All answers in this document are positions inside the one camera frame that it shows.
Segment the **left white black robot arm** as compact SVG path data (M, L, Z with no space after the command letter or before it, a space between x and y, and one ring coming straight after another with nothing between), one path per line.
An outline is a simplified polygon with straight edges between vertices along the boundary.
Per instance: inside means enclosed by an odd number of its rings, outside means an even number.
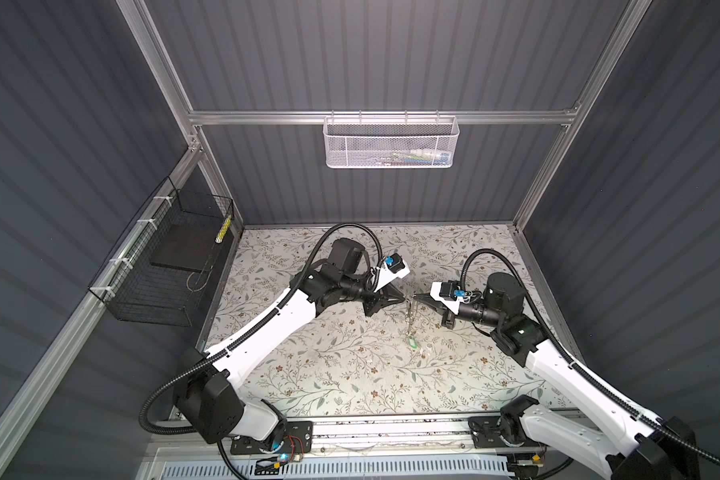
M398 253L384 256L380 265L359 274L356 269L366 256L364 247L354 240L334 241L328 257L311 263L303 281L292 281L267 311L215 345L187 350L179 361L179 373L220 356L172 387L173 403L189 421L190 430L208 444L233 435L277 449L285 435L284 416L263 399L241 399L237 389L273 350L327 308L360 302L370 317L405 300L392 284L410 273L404 257Z

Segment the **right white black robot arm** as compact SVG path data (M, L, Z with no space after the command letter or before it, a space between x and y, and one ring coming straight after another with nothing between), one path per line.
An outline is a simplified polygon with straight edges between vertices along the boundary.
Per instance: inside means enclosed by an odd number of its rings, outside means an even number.
M557 346L547 327L525 314L526 298L521 282L504 272L490 275L482 292L444 281L414 296L445 322L489 326L506 356L559 390L593 424L581 425L523 394L500 410L502 440L545 444L604 479L699 478L693 431L677 418L663 421L643 409Z

